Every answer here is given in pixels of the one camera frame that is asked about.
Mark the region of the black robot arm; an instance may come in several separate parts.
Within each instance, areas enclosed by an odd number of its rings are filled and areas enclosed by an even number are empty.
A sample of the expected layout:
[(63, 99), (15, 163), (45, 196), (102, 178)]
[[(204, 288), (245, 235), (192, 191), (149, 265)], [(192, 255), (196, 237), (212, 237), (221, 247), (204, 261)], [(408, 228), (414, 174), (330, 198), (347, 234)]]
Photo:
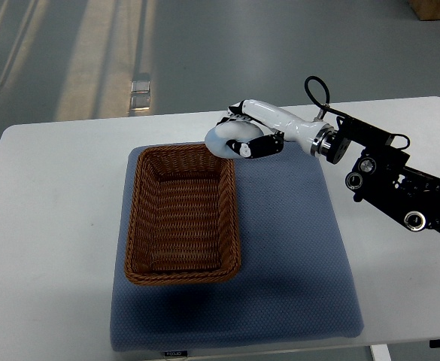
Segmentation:
[(406, 165), (409, 138), (403, 135), (406, 145), (394, 147), (399, 133), (321, 105), (319, 116), (327, 112), (336, 115), (338, 128), (321, 138), (317, 153), (337, 164), (352, 141), (363, 146), (344, 179), (354, 201), (367, 201), (411, 232), (431, 229), (440, 233), (440, 178)]

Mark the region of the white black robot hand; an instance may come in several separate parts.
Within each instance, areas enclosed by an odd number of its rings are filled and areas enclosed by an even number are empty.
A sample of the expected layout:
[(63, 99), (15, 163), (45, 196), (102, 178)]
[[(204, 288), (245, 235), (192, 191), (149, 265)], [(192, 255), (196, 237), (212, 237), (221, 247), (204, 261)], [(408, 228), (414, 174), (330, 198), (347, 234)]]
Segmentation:
[(334, 130), (322, 120), (306, 121), (282, 108), (269, 103), (248, 99), (228, 107), (218, 124), (228, 121), (246, 121), (258, 126), (264, 136), (247, 143), (251, 156), (257, 159), (280, 153), (285, 142), (295, 142), (312, 156), (320, 154), (326, 138)]

